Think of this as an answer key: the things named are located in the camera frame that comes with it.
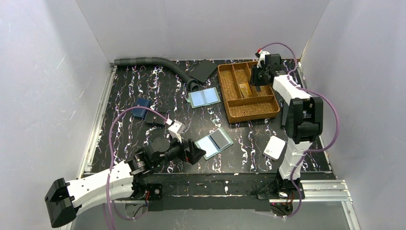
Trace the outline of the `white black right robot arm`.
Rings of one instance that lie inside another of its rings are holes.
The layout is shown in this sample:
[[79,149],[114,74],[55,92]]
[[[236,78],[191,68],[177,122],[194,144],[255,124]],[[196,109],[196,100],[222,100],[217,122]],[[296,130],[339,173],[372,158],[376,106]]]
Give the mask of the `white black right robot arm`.
[[282,71],[282,58],[259,50],[258,62],[251,68],[250,85],[271,85],[284,100],[281,126],[288,137],[287,149],[276,178],[275,192],[299,188],[300,168],[312,143],[323,130],[323,100],[304,92],[288,73]]

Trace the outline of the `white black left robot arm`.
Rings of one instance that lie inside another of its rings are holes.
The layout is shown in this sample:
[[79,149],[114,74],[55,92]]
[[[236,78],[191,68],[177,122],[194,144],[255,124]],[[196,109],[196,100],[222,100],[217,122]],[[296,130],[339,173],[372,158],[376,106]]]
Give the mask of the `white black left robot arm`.
[[65,226],[85,210],[116,199],[152,195],[153,188],[144,178],[152,175],[157,167],[174,159],[194,165],[205,154],[192,139],[157,138],[111,169],[71,181],[59,178],[45,195],[51,226]]

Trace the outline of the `mint green card holder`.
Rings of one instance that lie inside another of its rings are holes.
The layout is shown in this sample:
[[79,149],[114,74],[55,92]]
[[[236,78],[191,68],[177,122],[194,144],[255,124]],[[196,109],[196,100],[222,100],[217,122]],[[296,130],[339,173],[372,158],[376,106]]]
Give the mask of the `mint green card holder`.
[[[232,146],[233,141],[232,141],[231,137],[222,128],[218,128],[218,129],[221,129],[224,132],[224,134],[229,138],[231,144],[228,147]],[[218,154],[228,148],[227,147],[224,149],[219,149],[214,144],[214,142],[212,141],[212,139],[210,138],[209,135],[201,138],[200,140],[196,141],[196,143],[195,143],[199,148],[206,151],[206,154],[203,156],[205,160],[209,160],[210,158],[214,157],[216,154]]]

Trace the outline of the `black credit card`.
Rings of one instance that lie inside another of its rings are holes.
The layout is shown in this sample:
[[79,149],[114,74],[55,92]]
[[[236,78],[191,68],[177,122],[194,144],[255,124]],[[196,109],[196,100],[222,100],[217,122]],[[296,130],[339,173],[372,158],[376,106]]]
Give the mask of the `black credit card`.
[[224,132],[221,129],[218,129],[211,133],[210,138],[214,142],[214,144],[221,150],[224,148],[227,148],[231,142],[229,138],[224,134]]

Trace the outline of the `gold credit card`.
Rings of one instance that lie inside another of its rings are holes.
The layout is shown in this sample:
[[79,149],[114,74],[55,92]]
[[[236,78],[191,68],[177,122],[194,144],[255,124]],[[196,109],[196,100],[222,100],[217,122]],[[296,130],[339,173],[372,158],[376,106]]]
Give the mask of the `gold credit card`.
[[240,83],[239,88],[240,88],[241,95],[243,98],[252,97],[251,87],[248,82]]

